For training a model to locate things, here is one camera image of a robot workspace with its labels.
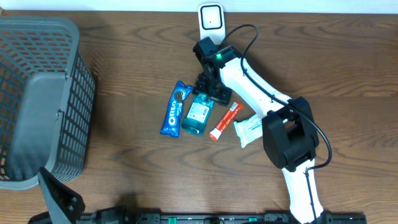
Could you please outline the blue mouthwash bottle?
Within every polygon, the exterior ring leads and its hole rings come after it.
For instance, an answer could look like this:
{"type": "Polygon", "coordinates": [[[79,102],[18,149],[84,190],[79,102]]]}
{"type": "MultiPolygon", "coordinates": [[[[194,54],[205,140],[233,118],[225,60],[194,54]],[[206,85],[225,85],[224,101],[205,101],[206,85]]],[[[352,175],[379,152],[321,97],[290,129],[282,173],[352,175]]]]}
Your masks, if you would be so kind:
{"type": "Polygon", "coordinates": [[[190,109],[182,121],[182,129],[191,134],[203,135],[214,103],[204,93],[195,95],[190,109]]]}

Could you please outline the red Nescafe stick sachet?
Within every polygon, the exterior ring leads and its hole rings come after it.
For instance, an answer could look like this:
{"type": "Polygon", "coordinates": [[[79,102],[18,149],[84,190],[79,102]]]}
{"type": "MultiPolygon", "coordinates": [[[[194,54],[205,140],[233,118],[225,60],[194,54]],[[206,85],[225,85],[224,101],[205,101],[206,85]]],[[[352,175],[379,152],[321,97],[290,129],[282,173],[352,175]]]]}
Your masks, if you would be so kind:
{"type": "Polygon", "coordinates": [[[223,116],[223,118],[220,120],[220,122],[216,125],[216,127],[210,131],[209,137],[217,141],[223,131],[228,127],[229,123],[232,122],[234,117],[238,114],[239,111],[241,111],[243,108],[243,105],[237,101],[234,101],[233,104],[230,106],[226,114],[223,116]]]}

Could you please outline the blue Oreo cookie pack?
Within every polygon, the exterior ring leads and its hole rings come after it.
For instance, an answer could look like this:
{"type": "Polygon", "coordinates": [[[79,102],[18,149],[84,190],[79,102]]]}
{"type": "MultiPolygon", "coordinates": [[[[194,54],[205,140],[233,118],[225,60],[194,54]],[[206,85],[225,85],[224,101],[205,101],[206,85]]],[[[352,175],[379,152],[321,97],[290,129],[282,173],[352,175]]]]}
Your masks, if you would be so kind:
{"type": "Polygon", "coordinates": [[[178,81],[169,99],[164,123],[160,129],[161,135],[178,138],[180,134],[180,120],[183,114],[183,102],[193,91],[193,87],[178,81]]]}

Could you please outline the white wet wipes pack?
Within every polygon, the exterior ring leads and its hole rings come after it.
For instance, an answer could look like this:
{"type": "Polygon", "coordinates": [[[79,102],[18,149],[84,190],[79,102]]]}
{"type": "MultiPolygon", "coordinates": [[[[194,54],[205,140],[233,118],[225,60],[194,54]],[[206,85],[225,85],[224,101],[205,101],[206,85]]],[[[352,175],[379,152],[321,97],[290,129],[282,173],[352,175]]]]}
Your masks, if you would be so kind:
{"type": "Polygon", "coordinates": [[[235,121],[234,128],[242,148],[262,137],[262,119],[257,114],[244,121],[235,121]]]}

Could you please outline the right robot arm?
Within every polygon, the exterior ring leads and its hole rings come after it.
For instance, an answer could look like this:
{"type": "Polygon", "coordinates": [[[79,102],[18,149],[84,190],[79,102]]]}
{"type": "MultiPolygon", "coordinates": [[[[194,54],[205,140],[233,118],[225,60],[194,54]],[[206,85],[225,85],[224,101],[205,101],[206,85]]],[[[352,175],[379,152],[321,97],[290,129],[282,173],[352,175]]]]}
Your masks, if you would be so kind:
{"type": "Polygon", "coordinates": [[[279,92],[259,76],[233,46],[219,48],[209,37],[193,53],[204,74],[236,92],[262,121],[264,150],[285,178],[290,212],[299,223],[315,223],[323,213],[315,185],[319,138],[310,105],[279,92]]]}

